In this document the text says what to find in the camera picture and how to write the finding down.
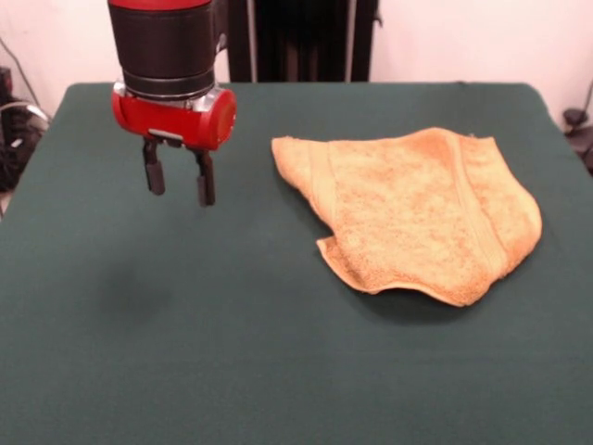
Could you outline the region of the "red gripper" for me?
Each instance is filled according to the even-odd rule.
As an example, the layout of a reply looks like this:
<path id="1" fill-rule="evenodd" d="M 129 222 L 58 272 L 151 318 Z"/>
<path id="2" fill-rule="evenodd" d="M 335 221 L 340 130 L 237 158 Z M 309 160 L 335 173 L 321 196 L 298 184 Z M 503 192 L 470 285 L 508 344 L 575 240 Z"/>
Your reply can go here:
<path id="1" fill-rule="evenodd" d="M 132 95 L 116 82 L 111 95 L 115 119 L 121 128 L 144 138 L 143 159 L 148 189 L 165 193 L 162 165 L 155 140 L 179 143 L 188 149 L 216 150 L 231 137 L 237 103 L 233 91 L 215 86 L 205 95 L 173 102 L 157 102 Z M 216 201 L 213 161 L 208 151 L 197 151 L 197 187 L 200 204 Z"/>

